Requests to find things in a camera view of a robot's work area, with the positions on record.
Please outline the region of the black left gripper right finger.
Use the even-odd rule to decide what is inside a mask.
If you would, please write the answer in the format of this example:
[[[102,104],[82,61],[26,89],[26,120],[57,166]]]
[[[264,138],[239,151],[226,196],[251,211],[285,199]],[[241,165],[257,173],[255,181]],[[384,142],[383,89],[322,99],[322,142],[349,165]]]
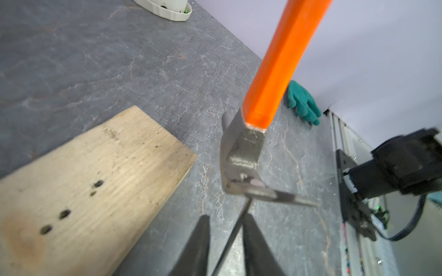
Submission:
[[[245,215],[242,224],[246,275],[285,276],[254,217]]]

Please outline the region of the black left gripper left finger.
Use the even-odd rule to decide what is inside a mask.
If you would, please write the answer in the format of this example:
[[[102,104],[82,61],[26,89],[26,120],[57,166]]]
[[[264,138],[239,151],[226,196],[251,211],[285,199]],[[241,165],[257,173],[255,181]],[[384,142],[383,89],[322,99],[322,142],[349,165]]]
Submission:
[[[206,276],[210,248],[209,216],[200,216],[170,276]]]

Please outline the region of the wooden block with nail holes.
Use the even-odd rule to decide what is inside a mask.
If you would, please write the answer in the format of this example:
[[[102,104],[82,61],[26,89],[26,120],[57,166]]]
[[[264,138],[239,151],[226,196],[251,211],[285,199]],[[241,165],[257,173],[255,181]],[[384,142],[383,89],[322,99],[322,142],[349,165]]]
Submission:
[[[3,276],[109,276],[196,154],[140,108],[1,180]]]

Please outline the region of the orange handled claw hammer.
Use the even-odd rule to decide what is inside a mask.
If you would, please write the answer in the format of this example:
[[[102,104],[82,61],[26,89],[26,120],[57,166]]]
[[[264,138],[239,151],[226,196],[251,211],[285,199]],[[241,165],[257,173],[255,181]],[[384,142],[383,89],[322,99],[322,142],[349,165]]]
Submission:
[[[288,1],[261,66],[238,109],[222,116],[220,171],[223,190],[261,200],[317,207],[297,194],[275,190],[261,180],[257,167],[265,134],[289,81],[330,1]]]

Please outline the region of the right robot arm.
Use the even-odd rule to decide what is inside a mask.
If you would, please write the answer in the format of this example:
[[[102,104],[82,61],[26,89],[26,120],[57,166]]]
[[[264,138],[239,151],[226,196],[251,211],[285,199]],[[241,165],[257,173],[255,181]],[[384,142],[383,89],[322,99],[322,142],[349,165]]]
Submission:
[[[385,141],[372,159],[345,175],[361,198],[392,192],[421,196],[442,190],[442,131],[423,128]]]

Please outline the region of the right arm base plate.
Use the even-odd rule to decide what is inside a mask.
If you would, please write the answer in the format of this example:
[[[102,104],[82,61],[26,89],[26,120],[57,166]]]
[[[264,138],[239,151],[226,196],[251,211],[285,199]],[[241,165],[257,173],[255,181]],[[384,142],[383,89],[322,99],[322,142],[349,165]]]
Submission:
[[[363,203],[363,199],[358,195],[358,191],[348,175],[348,171],[357,166],[356,162],[343,150],[338,149],[336,163],[343,220],[349,223],[358,234],[373,242],[377,241],[371,210],[367,204]]]

